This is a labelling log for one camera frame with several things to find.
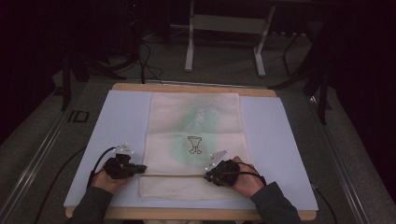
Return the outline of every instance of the sleeve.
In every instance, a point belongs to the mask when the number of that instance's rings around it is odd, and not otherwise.
[[[105,223],[106,210],[112,198],[113,194],[104,189],[95,187],[87,188],[84,197],[82,197],[78,206],[73,211],[73,216],[65,224]]]
[[[301,223],[297,209],[283,196],[276,182],[257,191],[251,198],[266,224]]]

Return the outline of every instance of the wooden table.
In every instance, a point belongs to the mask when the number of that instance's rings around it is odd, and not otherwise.
[[[117,83],[114,91],[158,91],[158,92],[237,92],[243,96],[276,97],[271,90],[204,87],[204,86],[173,86],[155,84]],[[67,207],[66,215],[71,217],[75,207]],[[298,211],[301,220],[313,220],[316,211]],[[193,208],[125,208],[109,207],[106,218],[113,219],[149,219],[149,220],[261,220],[256,210],[232,209],[193,209]]]

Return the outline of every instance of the hand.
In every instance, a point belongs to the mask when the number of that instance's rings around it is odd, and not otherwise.
[[[120,187],[128,183],[131,179],[131,177],[124,179],[113,179],[102,169],[93,177],[91,186],[104,189],[112,194],[115,194]]]
[[[235,162],[242,162],[239,157],[233,158]],[[248,165],[238,163],[241,172],[251,172],[257,173],[254,169],[249,167]],[[250,198],[255,194],[259,189],[264,188],[264,184],[262,181],[255,175],[239,175],[238,179],[236,179],[235,184],[231,187],[231,189],[237,191],[245,197]]]

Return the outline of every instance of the dark fabric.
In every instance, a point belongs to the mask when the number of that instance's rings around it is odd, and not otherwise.
[[[69,218],[66,224],[99,224],[105,223],[104,217],[108,205],[113,198],[110,192],[95,187],[87,188],[84,197],[73,211],[73,217]]]
[[[266,224],[301,223],[297,209],[283,196],[276,182],[257,191],[251,198]]]

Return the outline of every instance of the gray floor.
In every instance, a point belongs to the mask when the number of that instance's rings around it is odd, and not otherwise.
[[[158,36],[145,38],[150,47],[148,65],[163,83],[193,82],[217,85],[249,86],[265,88],[286,80],[286,71],[281,61],[282,50],[290,42],[283,35],[270,35],[264,46],[263,61],[267,77],[257,76],[251,43],[207,41],[197,38],[193,70],[184,72],[187,51],[186,36],[175,35],[171,42],[158,41]],[[290,68],[295,69],[309,50],[309,41],[301,36],[288,53]],[[149,55],[142,46],[143,58]],[[120,71],[128,82],[140,77],[137,64]],[[54,76],[59,82],[59,74]],[[61,112],[62,98],[49,96],[45,102],[12,134],[0,148],[1,192],[0,201],[6,204],[24,168],[39,150],[47,153],[33,179],[27,180],[30,188],[21,194],[8,216],[8,223],[33,223],[48,192],[52,179],[62,165],[90,139],[106,94],[115,80],[92,76],[88,83],[73,82],[73,102],[68,110]],[[377,176],[364,147],[340,106],[336,91],[329,93],[330,110],[327,110],[326,127],[321,126],[315,113],[315,104],[301,92],[304,80],[286,90],[276,93],[284,103],[297,146],[310,179],[318,186],[332,205],[339,223],[395,223],[396,209]],[[72,110],[89,111],[86,123],[67,122]],[[71,160],[55,182],[38,223],[62,223],[65,221],[63,203],[68,188],[78,168],[82,153]],[[318,200],[318,216],[309,223],[333,223],[332,215],[323,201]],[[120,223],[107,220],[106,223]]]

